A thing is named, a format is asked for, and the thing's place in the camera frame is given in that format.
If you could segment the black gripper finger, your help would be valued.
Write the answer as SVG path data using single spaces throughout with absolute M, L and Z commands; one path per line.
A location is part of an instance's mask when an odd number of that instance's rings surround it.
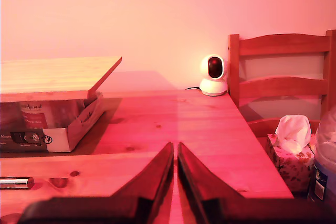
M 213 174 L 180 142 L 177 147 L 178 175 L 197 223 L 242 223 L 229 207 L 243 196 Z
M 153 223 L 173 178 L 174 147 L 167 143 L 146 167 L 118 189 L 112 223 Z

